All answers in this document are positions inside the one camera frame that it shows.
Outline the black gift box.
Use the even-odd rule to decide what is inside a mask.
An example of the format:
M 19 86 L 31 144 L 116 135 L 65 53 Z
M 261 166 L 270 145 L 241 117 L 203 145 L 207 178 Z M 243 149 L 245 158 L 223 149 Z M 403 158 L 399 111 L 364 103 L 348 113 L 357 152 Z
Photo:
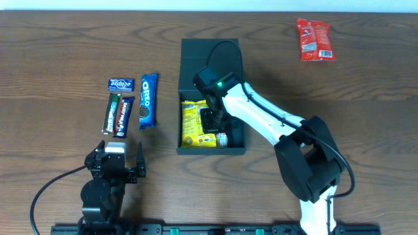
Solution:
M 242 71 L 239 39 L 182 39 L 180 75 L 178 80 L 178 155 L 243 155 L 246 152 L 245 123 L 230 117 L 227 130 L 228 144 L 225 148 L 197 147 L 182 145 L 184 101 L 204 101 L 201 93 L 207 87 L 225 89 L 228 83 L 220 80 L 233 74 L 238 78 Z

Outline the yellow snack packet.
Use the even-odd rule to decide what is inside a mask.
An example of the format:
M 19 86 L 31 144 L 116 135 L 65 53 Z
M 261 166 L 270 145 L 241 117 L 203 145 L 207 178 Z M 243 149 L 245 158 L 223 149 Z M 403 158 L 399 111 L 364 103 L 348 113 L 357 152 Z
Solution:
M 182 102 L 182 148 L 215 148 L 215 134 L 205 134 L 200 111 L 207 108 L 206 101 Z

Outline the red snack packet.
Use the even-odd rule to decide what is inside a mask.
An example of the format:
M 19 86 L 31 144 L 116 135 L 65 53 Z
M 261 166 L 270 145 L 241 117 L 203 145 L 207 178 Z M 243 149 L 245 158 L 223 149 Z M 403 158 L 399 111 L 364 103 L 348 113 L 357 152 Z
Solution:
M 301 61 L 334 61 L 329 39 L 330 25 L 325 22 L 298 19 Z

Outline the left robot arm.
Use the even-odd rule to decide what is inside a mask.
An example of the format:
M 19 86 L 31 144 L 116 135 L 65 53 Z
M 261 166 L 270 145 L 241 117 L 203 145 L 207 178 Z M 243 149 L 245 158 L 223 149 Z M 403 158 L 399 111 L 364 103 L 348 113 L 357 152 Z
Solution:
M 92 175 L 82 188 L 83 234 L 117 234 L 123 232 L 121 206 L 127 184 L 136 184 L 146 176 L 142 143 L 137 145 L 135 166 L 126 167 L 126 144 L 101 141 L 84 161 Z

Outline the black snack packet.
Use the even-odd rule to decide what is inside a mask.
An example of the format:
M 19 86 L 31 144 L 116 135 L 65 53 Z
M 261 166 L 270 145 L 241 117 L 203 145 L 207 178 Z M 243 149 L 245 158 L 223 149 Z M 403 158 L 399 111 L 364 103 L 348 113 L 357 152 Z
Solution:
M 231 148 L 233 147 L 233 135 L 231 132 L 216 133 L 217 148 Z

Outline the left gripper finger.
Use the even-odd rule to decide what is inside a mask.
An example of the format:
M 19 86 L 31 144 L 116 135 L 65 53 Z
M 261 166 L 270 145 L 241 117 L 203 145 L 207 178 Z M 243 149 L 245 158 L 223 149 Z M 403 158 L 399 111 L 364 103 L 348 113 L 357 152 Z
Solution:
M 144 154 L 142 151 L 142 142 L 139 142 L 138 147 L 137 147 L 136 167 L 137 167 L 137 176 L 139 178 L 145 178 L 146 177 L 146 162 L 145 162 Z
M 85 163 L 93 163 L 96 160 L 96 157 L 99 153 L 102 153 L 105 149 L 105 141 L 101 140 L 98 146 L 92 150 L 89 154 L 86 155 Z

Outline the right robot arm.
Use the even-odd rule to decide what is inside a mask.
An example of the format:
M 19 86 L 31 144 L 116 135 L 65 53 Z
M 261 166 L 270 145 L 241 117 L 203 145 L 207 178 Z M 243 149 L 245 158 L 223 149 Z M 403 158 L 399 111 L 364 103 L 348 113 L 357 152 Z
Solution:
M 300 200 L 301 229 L 306 234 L 331 234 L 336 228 L 332 198 L 344 164 L 325 123 L 278 108 L 232 72 L 219 77 L 205 66 L 193 84 L 207 105 L 201 112 L 203 131 L 227 132 L 239 119 L 266 138 L 274 147 L 283 181 Z

